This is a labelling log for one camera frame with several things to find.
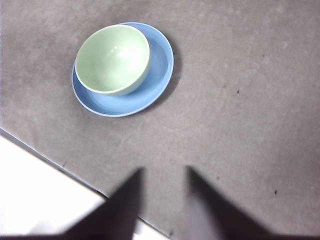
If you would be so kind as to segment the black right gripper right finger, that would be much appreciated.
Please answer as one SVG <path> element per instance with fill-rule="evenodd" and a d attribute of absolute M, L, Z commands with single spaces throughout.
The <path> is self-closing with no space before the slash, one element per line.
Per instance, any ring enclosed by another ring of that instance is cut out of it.
<path fill-rule="evenodd" d="M 319 236 L 278 234 L 229 202 L 192 166 L 186 167 L 187 240 L 318 240 Z"/>

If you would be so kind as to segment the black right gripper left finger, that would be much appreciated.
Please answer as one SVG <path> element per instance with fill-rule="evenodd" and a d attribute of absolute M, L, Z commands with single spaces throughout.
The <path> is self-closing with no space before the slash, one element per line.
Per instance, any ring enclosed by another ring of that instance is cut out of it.
<path fill-rule="evenodd" d="M 59 234 L 4 235 L 2 240 L 131 240 L 142 205 L 144 169 L 138 168 L 103 204 Z"/>

